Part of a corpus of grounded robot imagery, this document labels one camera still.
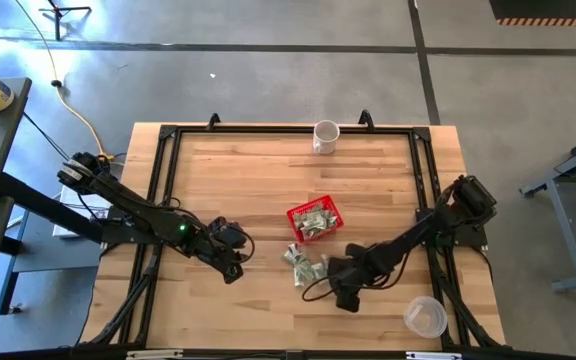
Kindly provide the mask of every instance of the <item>black metal frame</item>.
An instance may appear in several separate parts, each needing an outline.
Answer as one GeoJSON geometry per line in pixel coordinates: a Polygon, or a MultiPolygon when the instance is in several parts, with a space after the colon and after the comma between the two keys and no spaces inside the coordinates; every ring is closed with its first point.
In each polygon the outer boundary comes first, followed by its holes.
{"type": "MultiPolygon", "coordinates": [[[[165,179],[165,186],[163,192],[164,204],[170,201],[172,196],[173,184],[176,175],[177,162],[181,147],[181,140],[183,134],[186,133],[301,133],[309,134],[313,131],[313,125],[291,125],[291,126],[248,126],[248,125],[228,125],[228,126],[218,126],[217,123],[221,123],[219,115],[213,114],[207,125],[162,125],[159,131],[159,139],[157,143],[157,150],[155,152],[155,161],[153,164],[153,170],[150,178],[150,184],[148,187],[148,197],[147,199],[151,202],[155,201],[155,195],[157,190],[157,184],[160,180],[161,168],[163,163],[163,156],[169,141],[172,141],[172,153],[170,156],[170,161],[168,163],[168,172],[165,179]]],[[[341,127],[341,134],[376,134],[376,135],[402,135],[406,136],[409,142],[409,148],[411,153],[411,160],[413,166],[413,175],[415,178],[415,187],[417,191],[417,199],[419,202],[420,211],[423,209],[428,209],[428,201],[425,194],[424,177],[422,174],[420,156],[419,156],[419,143],[423,146],[426,161],[428,163],[428,172],[430,176],[431,188],[433,192],[434,199],[436,200],[441,192],[441,187],[439,185],[439,176],[437,173],[437,168],[435,164],[434,152],[432,148],[432,140],[430,136],[430,129],[428,127],[387,127],[378,128],[375,127],[373,119],[368,112],[368,110],[363,110],[359,117],[359,124],[366,125],[363,127],[341,127]]],[[[436,247],[428,244],[426,246],[426,252],[428,254],[429,264],[433,262],[430,261],[431,256],[436,256],[436,247]]],[[[137,251],[135,253],[135,259],[133,263],[131,280],[129,285],[129,290],[132,290],[136,285],[141,269],[143,268],[144,256],[146,253],[146,248],[148,245],[137,245],[137,251]]],[[[159,270],[159,263],[161,258],[161,246],[155,246],[153,250],[153,255],[156,257],[155,274],[159,270]]],[[[455,266],[455,259],[452,252],[452,245],[449,244],[444,247],[444,259],[446,261],[446,269],[448,274],[448,281],[455,286],[455,290],[459,296],[459,281],[457,279],[457,271],[455,266]]],[[[440,302],[443,301],[443,292],[439,283],[436,279],[431,276],[433,296],[440,302]]],[[[148,328],[150,323],[150,318],[152,314],[152,307],[154,301],[154,292],[157,283],[157,278],[153,279],[151,284],[148,286],[146,291],[146,299],[144,302],[144,310],[141,316],[141,322],[139,325],[139,332],[135,337],[135,343],[146,346],[146,340],[148,337],[148,328]]],[[[459,330],[459,344],[470,345],[470,337],[468,330],[466,328],[465,322],[461,319],[461,316],[455,313],[457,319],[457,327],[459,330]]],[[[132,310],[130,316],[122,324],[119,332],[119,343],[128,344],[130,338],[130,326],[132,322],[132,310]]],[[[448,329],[442,334],[441,347],[443,350],[449,349],[454,346],[455,343],[452,340],[448,329]]],[[[221,350],[210,350],[213,352],[221,352],[221,350]]],[[[241,350],[240,354],[250,353],[250,350],[241,350]]],[[[379,355],[383,355],[384,352],[377,352],[379,355]]]]}
{"type": "Polygon", "coordinates": [[[50,3],[50,6],[52,6],[52,8],[50,9],[39,9],[39,11],[41,12],[51,12],[55,15],[55,40],[57,41],[61,41],[61,31],[59,30],[59,25],[61,23],[61,18],[68,15],[69,12],[71,11],[75,11],[75,10],[88,10],[88,11],[92,11],[92,9],[90,8],[90,6],[76,6],[76,7],[58,7],[57,5],[55,5],[55,3],[52,0],[48,0],[48,2],[50,3]]]}

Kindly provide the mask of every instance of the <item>wooden table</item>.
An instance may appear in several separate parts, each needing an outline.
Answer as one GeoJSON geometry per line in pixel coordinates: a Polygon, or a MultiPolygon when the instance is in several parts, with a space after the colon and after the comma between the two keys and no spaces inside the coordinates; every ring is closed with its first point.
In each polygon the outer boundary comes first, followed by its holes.
{"type": "MultiPolygon", "coordinates": [[[[135,124],[128,149],[122,183],[144,197],[161,125],[135,124]]],[[[445,186],[465,173],[457,131],[452,126],[430,129],[440,182],[445,186]]],[[[332,195],[346,225],[308,246],[307,253],[315,259],[323,253],[342,255],[348,242],[393,239],[414,224],[418,207],[405,137],[342,135],[332,156],[314,156],[311,147],[312,136],[305,134],[183,136],[173,196],[204,222],[218,215],[238,221],[255,238],[257,251],[244,265],[243,278],[226,285],[213,269],[166,249],[149,348],[440,349],[438,339],[417,336],[402,318],[415,297],[432,296],[422,248],[411,253],[395,287],[362,291],[356,314],[337,309],[334,296],[311,303],[301,300],[302,289],[294,286],[292,268],[281,260],[294,242],[286,210],[323,194],[332,195]]],[[[421,151],[420,158],[425,159],[421,151]]],[[[165,172],[162,169],[157,200],[165,172]]],[[[122,245],[102,258],[82,340],[98,334],[125,298],[134,252],[135,246],[122,245]]],[[[486,263],[470,248],[456,249],[455,258],[465,303],[490,335],[503,343],[486,263]]],[[[449,304],[447,310],[451,335],[457,339],[449,304]]]]}

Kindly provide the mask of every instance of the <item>gray floor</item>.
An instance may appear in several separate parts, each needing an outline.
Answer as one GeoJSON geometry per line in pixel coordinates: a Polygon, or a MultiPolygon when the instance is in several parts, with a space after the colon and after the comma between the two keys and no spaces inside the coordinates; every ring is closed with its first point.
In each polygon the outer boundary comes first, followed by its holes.
{"type": "MultiPolygon", "coordinates": [[[[47,36],[52,27],[22,1],[47,36]]],[[[81,3],[60,1],[63,5],[81,3]]],[[[86,3],[64,18],[67,40],[130,43],[414,46],[405,0],[119,0],[86,3]]],[[[499,27],[484,0],[418,0],[425,41],[436,47],[576,48],[576,28],[499,27]]],[[[37,38],[12,0],[0,0],[0,37],[37,38]]],[[[428,124],[414,54],[55,51],[69,101],[98,129],[106,150],[126,150],[138,121],[428,124]]],[[[487,226],[501,319],[510,345],[576,354],[576,291],[549,199],[517,188],[576,145],[576,57],[430,56],[442,124],[456,125],[468,171],[499,201],[487,226]]],[[[0,77],[33,79],[27,112],[69,153],[94,142],[57,102],[45,51],[0,40],[0,77]]],[[[22,123],[7,171],[42,192],[60,189],[58,157],[22,123]]],[[[6,259],[0,259],[0,286],[6,259]]],[[[22,276],[26,310],[0,317],[0,351],[73,344],[85,321],[94,268],[22,276]]]]}

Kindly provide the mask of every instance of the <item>red plastic basket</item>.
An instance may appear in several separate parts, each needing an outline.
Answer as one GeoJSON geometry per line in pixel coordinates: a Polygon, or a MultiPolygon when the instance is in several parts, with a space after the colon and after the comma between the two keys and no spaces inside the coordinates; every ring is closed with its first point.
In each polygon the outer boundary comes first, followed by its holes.
{"type": "Polygon", "coordinates": [[[332,201],[332,198],[330,197],[330,195],[320,197],[320,198],[315,199],[313,201],[310,201],[306,204],[300,205],[294,209],[290,209],[286,212],[286,215],[288,215],[288,221],[290,221],[290,227],[292,228],[292,231],[295,233],[295,237],[297,238],[298,243],[304,242],[304,235],[295,226],[295,222],[292,219],[293,214],[303,214],[305,212],[308,212],[310,209],[312,209],[315,205],[317,205],[319,203],[321,203],[324,210],[332,210],[332,212],[335,213],[335,216],[337,216],[337,225],[335,225],[334,227],[332,227],[330,229],[327,229],[325,231],[322,231],[322,232],[314,235],[313,237],[309,238],[308,241],[318,239],[318,238],[320,238],[326,234],[330,234],[331,232],[344,226],[344,220],[341,218],[341,214],[339,213],[339,210],[337,210],[337,207],[335,206],[335,203],[332,201]]]}

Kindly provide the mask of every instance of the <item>yellow cable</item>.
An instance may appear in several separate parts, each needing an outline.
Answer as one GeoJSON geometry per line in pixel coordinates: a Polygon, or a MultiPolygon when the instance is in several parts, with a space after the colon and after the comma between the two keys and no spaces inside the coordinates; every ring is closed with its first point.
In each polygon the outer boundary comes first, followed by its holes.
{"type": "MultiPolygon", "coordinates": [[[[35,22],[32,20],[32,18],[30,17],[30,15],[28,14],[28,12],[26,11],[26,9],[24,9],[23,5],[21,5],[21,3],[19,2],[19,0],[15,0],[15,2],[17,3],[17,5],[19,5],[19,7],[21,8],[21,10],[24,12],[24,14],[26,14],[26,17],[28,18],[28,20],[30,20],[30,22],[32,23],[32,26],[35,27],[35,30],[37,30],[37,33],[39,34],[39,36],[41,36],[41,41],[44,42],[44,46],[46,47],[46,50],[48,51],[48,56],[50,57],[50,63],[52,65],[52,73],[55,76],[55,80],[58,81],[59,76],[57,76],[57,67],[55,66],[55,60],[52,57],[52,52],[50,51],[50,47],[48,46],[48,43],[46,42],[46,39],[44,38],[44,35],[41,33],[41,31],[39,30],[39,27],[37,27],[37,24],[35,24],[35,22]]],[[[97,132],[95,131],[95,128],[92,127],[92,125],[90,125],[90,122],[88,122],[88,120],[86,120],[86,118],[84,118],[80,113],[78,113],[75,109],[73,109],[72,107],[70,107],[66,101],[64,100],[63,95],[61,94],[60,88],[61,88],[61,82],[59,83],[59,86],[55,86],[55,89],[57,89],[57,97],[59,98],[59,101],[64,105],[64,107],[66,109],[68,109],[68,111],[70,111],[73,115],[75,115],[79,120],[81,120],[81,122],[83,122],[84,124],[86,124],[86,126],[88,126],[88,129],[90,129],[90,132],[92,133],[92,136],[95,138],[95,141],[97,142],[97,147],[99,148],[99,155],[105,156],[106,158],[108,158],[109,161],[114,160],[114,156],[112,155],[108,155],[106,154],[106,152],[104,151],[103,146],[101,145],[101,140],[99,139],[99,136],[97,135],[97,132]]]]}

